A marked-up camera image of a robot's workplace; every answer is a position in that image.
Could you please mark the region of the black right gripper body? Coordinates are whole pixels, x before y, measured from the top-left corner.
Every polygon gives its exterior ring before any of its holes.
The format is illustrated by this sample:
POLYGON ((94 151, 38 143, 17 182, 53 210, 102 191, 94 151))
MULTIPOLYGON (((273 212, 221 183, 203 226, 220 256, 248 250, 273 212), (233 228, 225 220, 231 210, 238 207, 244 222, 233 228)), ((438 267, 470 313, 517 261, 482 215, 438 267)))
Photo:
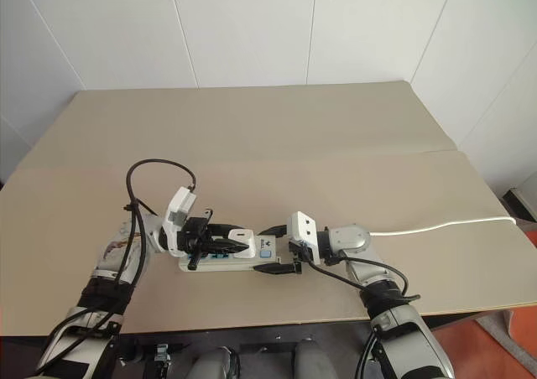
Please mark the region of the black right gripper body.
POLYGON ((289 242, 289 251, 293 255, 294 263, 308 263, 311 264, 314 262, 314 255, 311 249, 307 245, 299 245, 293 242, 289 242))

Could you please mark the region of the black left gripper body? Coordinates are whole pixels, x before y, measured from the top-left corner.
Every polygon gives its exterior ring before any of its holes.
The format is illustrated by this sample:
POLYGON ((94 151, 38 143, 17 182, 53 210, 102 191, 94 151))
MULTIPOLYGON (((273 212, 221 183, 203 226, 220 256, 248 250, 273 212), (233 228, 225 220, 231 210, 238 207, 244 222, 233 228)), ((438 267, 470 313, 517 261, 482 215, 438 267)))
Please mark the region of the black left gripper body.
POLYGON ((207 217, 191 217, 177 234, 177 249, 187 255, 188 271, 195 271, 199 262, 210 253, 209 220, 207 217))

